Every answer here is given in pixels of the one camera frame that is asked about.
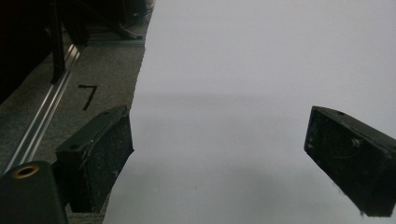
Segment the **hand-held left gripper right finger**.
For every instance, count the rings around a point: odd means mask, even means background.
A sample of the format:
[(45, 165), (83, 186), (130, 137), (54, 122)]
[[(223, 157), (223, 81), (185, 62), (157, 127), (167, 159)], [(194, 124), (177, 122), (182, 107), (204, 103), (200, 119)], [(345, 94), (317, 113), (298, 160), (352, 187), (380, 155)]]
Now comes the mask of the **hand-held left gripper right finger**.
[(304, 151), (365, 215), (392, 215), (396, 139), (344, 112), (314, 106)]

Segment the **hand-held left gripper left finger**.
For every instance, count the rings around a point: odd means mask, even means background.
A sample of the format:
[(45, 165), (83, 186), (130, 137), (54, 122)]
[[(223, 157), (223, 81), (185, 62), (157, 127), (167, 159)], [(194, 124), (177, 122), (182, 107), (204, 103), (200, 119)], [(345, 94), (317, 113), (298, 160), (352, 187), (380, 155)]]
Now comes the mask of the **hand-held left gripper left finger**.
[(127, 106), (108, 109), (56, 149), (75, 213), (98, 213), (134, 152)]

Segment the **black stand base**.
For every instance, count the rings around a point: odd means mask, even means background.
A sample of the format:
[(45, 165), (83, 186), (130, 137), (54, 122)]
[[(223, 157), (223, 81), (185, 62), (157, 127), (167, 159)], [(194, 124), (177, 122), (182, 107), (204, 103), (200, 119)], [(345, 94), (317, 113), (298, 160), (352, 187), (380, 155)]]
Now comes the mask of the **black stand base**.
[(129, 28), (142, 19), (147, 12), (146, 0), (106, 0), (107, 14), (112, 25), (123, 35), (132, 39), (140, 36)]

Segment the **aluminium floor rail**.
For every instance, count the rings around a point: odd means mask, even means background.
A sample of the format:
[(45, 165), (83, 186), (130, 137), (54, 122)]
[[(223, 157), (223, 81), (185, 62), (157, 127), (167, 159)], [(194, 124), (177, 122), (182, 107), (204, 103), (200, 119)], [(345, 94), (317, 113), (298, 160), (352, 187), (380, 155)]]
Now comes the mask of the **aluminium floor rail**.
[(64, 56), (65, 71), (56, 84), (51, 84), (35, 116), (24, 132), (21, 141), (13, 152), (10, 160), (2, 173), (5, 174), (11, 168), (31, 161), (50, 125), (52, 117), (61, 102), (66, 87), (72, 76), (72, 70), (78, 63), (81, 51), (75, 44), (71, 44)]

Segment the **black metal stand post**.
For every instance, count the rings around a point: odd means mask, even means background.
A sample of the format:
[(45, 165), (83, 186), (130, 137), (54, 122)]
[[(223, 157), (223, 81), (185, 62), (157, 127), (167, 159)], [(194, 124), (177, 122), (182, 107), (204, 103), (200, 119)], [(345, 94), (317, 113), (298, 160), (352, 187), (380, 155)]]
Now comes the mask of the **black metal stand post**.
[(56, 84), (65, 71), (64, 42), (59, 3), (60, 0), (49, 0), (50, 35), (53, 59), (52, 84)]

